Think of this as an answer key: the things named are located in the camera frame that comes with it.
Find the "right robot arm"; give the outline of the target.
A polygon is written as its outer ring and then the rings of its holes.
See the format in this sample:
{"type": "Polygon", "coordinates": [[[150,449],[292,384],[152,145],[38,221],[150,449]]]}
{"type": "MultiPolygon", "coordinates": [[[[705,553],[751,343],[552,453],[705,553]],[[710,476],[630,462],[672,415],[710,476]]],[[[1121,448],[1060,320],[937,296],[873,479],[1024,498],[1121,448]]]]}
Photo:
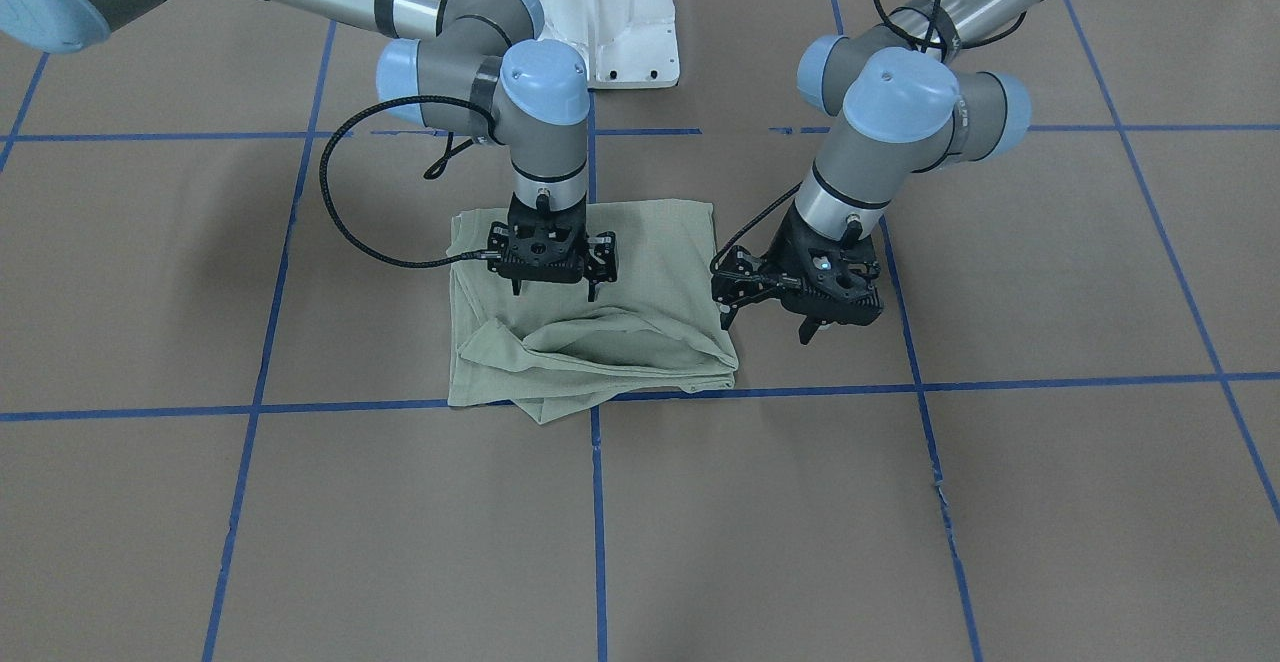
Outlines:
{"type": "MultiPolygon", "coordinates": [[[[3,32],[44,52],[79,52],[169,0],[3,0],[3,32]]],[[[416,125],[460,134],[461,149],[503,143],[515,174],[504,222],[481,260],[509,280],[588,284],[595,300],[617,278],[616,237],[586,228],[586,65],[573,47],[541,38],[539,0],[257,0],[280,3],[388,38],[375,73],[378,102],[332,134],[319,181],[338,219],[328,166],[361,120],[399,111],[416,125]]]]}

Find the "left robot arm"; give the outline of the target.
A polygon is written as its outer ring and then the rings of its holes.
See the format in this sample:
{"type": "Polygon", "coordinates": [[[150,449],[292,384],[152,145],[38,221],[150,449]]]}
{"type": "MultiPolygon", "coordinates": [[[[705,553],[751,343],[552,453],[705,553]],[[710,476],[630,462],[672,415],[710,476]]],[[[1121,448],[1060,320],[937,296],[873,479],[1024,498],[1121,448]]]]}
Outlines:
{"type": "Polygon", "coordinates": [[[831,324],[865,327],[883,311],[872,233],[908,175],[993,157],[1030,125],[1019,79],[951,69],[960,52],[1010,35],[1044,0],[913,0],[856,37],[815,38],[797,91],[835,120],[804,181],[785,193],[771,247],[732,238],[710,264],[710,295],[728,329],[748,305],[777,300],[808,343],[831,324]]]}

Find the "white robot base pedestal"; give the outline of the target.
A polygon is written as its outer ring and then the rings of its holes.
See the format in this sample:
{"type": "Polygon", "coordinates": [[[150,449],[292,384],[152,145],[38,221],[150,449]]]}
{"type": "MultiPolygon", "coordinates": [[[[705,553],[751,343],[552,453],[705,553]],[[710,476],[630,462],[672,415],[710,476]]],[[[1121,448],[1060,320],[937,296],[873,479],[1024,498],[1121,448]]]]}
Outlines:
{"type": "Polygon", "coordinates": [[[675,0],[540,0],[541,38],[575,47],[591,91],[662,90],[678,85],[675,0]]]}

